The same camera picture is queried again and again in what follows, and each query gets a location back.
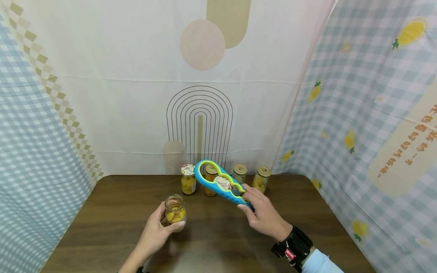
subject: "right hand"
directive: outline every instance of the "right hand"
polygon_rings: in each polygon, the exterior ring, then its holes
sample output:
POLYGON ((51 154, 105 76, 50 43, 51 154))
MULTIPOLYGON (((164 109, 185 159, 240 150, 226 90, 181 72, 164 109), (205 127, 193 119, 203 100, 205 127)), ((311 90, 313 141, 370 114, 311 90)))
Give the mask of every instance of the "right hand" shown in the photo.
POLYGON ((258 189, 247 184, 243 184, 243 187, 246 190, 243 199, 252 204, 255 213, 246 205, 240 204, 237 207, 246 214, 249 225, 278 242, 284 241, 290 235, 293 226, 282 219, 270 200, 258 189))

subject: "black wristband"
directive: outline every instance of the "black wristband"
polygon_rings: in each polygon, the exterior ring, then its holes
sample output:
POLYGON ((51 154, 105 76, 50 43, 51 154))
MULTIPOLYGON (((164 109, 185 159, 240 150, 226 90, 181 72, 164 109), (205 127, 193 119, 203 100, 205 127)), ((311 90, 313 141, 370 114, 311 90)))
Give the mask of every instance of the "black wristband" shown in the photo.
POLYGON ((311 239, 298 227, 293 226, 290 235, 282 242, 273 245, 271 251, 278 258, 286 257, 291 266, 302 272, 301 263, 310 254, 311 239))

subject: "pineapple print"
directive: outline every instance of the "pineapple print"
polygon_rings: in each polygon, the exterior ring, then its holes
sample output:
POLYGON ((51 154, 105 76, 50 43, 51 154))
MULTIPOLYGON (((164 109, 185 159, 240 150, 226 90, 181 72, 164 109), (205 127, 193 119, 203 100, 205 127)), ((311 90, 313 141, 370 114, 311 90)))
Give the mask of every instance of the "pineapple print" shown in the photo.
POLYGON ((427 24, 424 21, 411 21, 401 30, 398 37, 395 39, 395 42, 392 44, 392 50, 398 48, 399 46, 406 46, 417 41, 426 31, 426 28, 427 24))
POLYGON ((367 227, 367 225, 365 223, 358 221, 358 220, 353 220, 352 221, 352 230, 355 232, 354 233, 355 239, 357 239, 359 242, 361 242, 363 240, 364 236, 367 235, 369 228, 367 227))
POLYGON ((285 161, 289 160, 293 154, 295 154, 294 150, 291 152, 285 153, 284 156, 282 157, 282 163, 285 163, 285 161))
POLYGON ((352 45, 350 43, 346 43, 341 48, 341 53, 346 53, 352 49, 352 45))
POLYGON ((344 144, 349 149, 350 154, 353 154, 355 152, 355 134, 353 130, 350 130, 344 138, 344 144))
POLYGON ((314 88, 312 89, 311 93, 309 94, 308 103, 312 103, 312 101, 315 100, 315 98, 317 98, 317 96, 319 95, 321 83, 322 83, 321 80, 316 82, 314 88))
POLYGON ((313 179, 311 183, 314 185, 314 187, 316 187, 316 189, 322 189, 322 183, 320 183, 320 181, 318 181, 317 179, 313 179))

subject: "brown table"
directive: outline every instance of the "brown table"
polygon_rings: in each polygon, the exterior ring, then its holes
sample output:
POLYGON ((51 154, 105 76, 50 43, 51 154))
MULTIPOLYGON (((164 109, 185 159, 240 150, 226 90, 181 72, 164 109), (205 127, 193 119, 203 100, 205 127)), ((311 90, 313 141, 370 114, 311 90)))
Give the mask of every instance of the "brown table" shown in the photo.
MULTIPOLYGON (((180 176, 103 178, 42 273, 115 273, 137 243, 148 216, 173 193, 180 194, 180 176)), ((285 220, 305 231, 345 272, 374 272, 307 178, 273 176, 266 195, 285 220)), ((251 229, 234 203, 205 196, 200 185, 184 198, 187 225, 146 263, 148 271, 295 272, 270 252, 272 239, 251 229)))

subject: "checkered fabric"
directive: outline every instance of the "checkered fabric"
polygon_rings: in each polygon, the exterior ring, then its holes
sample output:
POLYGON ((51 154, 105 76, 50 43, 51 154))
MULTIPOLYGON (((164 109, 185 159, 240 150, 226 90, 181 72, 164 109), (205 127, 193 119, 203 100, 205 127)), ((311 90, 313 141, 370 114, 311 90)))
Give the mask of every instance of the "checkered fabric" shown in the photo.
POLYGON ((36 273, 91 183, 2 17, 0 71, 0 272, 36 273))
POLYGON ((9 5, 0 3, 0 7, 17 38, 19 47, 23 50, 24 55, 43 84, 45 92, 73 141, 92 184, 95 185, 103 177, 100 164, 98 164, 96 156, 88 144, 86 135, 82 132, 80 122, 73 114, 73 109, 66 99, 66 94, 61 91, 62 86, 59 84, 58 77, 55 76, 53 67, 49 65, 47 54, 44 53, 43 47, 36 42, 37 35, 31 31, 30 22, 23 17, 23 8, 14 2, 10 2, 9 5))
POLYGON ((379 272, 436 272, 437 162, 399 198, 384 195, 367 177, 380 147, 434 80, 436 44, 434 0, 340 0, 274 165, 276 173, 313 181, 379 272), (426 33, 393 50, 401 30, 417 19, 427 23, 426 33), (344 141, 350 130, 352 154, 344 141), (368 232, 357 232, 359 226, 368 232))

